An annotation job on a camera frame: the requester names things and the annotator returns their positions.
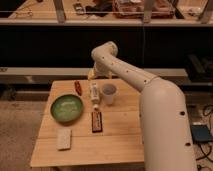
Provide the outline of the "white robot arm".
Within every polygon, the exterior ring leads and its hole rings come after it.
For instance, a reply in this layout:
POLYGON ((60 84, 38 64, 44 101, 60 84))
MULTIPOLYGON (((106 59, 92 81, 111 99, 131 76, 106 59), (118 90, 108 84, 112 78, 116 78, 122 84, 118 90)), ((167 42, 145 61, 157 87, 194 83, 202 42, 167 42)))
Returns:
POLYGON ((184 93, 173 82, 117 58, 108 41, 91 52, 88 78, 112 74, 140 93, 139 113, 146 171, 198 171, 184 93))

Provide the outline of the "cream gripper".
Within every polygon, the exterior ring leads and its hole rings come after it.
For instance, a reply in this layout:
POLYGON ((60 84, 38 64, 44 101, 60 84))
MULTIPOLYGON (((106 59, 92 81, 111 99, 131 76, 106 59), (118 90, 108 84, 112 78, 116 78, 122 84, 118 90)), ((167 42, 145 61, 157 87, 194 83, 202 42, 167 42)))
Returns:
POLYGON ((112 73, 107 67, 103 66, 102 64, 95 63, 93 69, 89 71, 87 78, 88 80, 92 80, 98 77, 106 77, 111 79, 112 73))

